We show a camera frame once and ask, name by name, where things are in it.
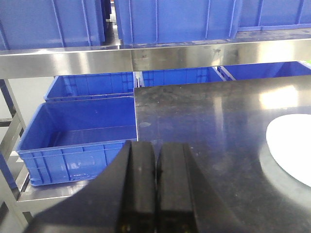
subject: stainless steel table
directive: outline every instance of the stainless steel table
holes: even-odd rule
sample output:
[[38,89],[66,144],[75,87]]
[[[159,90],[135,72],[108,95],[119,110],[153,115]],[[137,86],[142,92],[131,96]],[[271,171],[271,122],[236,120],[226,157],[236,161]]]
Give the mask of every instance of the stainless steel table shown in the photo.
[[188,142],[249,232],[311,232],[311,188],[277,165],[265,139],[276,117],[311,114],[311,76],[146,87],[135,101],[139,140],[157,152],[163,142]]

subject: metal shelf frame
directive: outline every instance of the metal shelf frame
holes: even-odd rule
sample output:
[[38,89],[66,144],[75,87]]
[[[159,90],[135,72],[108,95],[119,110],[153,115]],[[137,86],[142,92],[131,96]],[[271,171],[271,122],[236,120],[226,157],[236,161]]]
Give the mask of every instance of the metal shelf frame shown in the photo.
[[[120,45],[116,36],[106,46],[0,51],[3,79],[134,72],[155,69],[214,67],[311,60],[311,28],[238,33],[232,40],[196,41],[159,45]],[[21,227],[23,212],[38,212],[71,196],[85,182],[32,187],[24,167],[13,195],[0,172],[5,202]]]

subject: metal countertop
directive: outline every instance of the metal countertop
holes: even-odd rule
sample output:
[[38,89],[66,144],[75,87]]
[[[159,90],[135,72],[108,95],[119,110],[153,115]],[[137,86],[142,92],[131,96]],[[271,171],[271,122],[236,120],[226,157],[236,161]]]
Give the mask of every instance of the metal countertop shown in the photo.
[[311,76],[139,88],[135,102],[139,140],[157,153],[163,142],[188,142],[249,232],[311,232],[311,188],[278,166],[265,139],[276,117],[311,114]]

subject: blue storage bin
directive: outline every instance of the blue storage bin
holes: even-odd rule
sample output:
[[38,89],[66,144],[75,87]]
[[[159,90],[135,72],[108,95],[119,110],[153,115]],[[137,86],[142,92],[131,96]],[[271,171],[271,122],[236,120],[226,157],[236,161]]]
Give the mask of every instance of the blue storage bin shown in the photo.
[[58,76],[44,99],[50,102],[132,96],[133,89],[132,72]]
[[95,178],[126,139],[135,140],[133,97],[40,105],[17,152],[32,185]]
[[214,67],[144,71],[143,79],[145,86],[226,81]]
[[247,0],[243,3],[240,32],[310,27],[310,0]]
[[219,67],[218,70],[226,79],[233,80],[311,75],[311,65],[306,62],[234,65]]
[[102,9],[103,9],[103,15],[105,16],[105,19],[110,19],[111,14],[111,3],[110,0],[102,0]]
[[115,0],[124,44],[228,39],[238,30],[242,0]]
[[0,0],[0,50],[99,46],[101,0]]

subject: shelf leg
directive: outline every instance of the shelf leg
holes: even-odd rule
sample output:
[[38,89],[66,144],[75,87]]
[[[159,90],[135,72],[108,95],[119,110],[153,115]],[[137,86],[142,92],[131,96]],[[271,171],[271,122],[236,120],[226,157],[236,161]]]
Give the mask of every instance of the shelf leg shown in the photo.
[[1,171],[0,187],[0,196],[2,196],[4,203],[9,209],[9,212],[13,214],[13,217],[16,219],[17,224],[21,227],[22,230],[24,230],[27,227],[28,222],[22,211],[17,206],[17,200]]

